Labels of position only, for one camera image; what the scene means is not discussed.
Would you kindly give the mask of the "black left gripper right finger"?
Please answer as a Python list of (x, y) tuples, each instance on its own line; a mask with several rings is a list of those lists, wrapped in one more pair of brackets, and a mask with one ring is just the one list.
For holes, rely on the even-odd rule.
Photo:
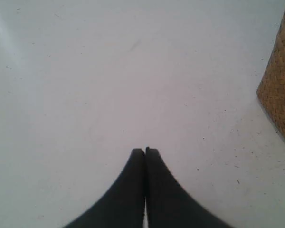
[(176, 181), (159, 151), (146, 148), (146, 206), (150, 228), (229, 228)]

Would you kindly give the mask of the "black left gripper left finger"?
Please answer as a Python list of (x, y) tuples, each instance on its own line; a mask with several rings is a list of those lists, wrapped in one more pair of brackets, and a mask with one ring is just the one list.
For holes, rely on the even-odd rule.
[(145, 208), (145, 154), (131, 151), (107, 192), (66, 228), (142, 228)]

